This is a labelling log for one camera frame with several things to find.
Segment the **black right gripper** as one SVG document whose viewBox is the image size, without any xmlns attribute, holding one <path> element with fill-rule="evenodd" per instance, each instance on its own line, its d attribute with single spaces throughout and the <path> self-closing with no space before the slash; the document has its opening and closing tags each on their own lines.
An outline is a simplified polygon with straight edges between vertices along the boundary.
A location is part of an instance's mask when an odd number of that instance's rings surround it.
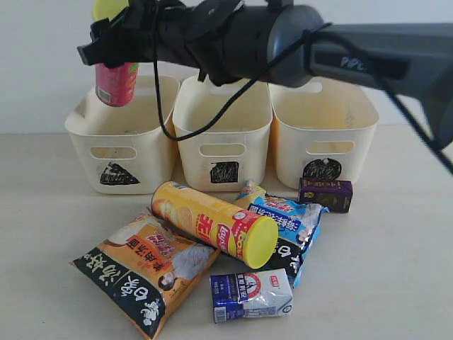
<svg viewBox="0 0 453 340">
<path fill-rule="evenodd" d="M 159 37 L 164 1 L 96 1 L 91 41 L 77 47 L 83 64 L 104 64 L 113 69 L 127 62 L 166 59 Z"/>
</svg>

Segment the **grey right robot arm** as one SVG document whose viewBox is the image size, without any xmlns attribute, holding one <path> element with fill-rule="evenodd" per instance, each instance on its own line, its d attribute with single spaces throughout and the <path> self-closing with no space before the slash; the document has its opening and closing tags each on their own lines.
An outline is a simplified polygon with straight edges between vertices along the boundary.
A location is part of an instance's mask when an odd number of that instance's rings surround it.
<svg viewBox="0 0 453 340">
<path fill-rule="evenodd" d="M 86 65 L 164 61 L 218 86 L 241 79 L 297 88 L 325 77 L 418 100 L 434 141 L 452 142 L 452 24 L 329 24 L 292 1 L 131 1 L 91 25 Z"/>
</svg>

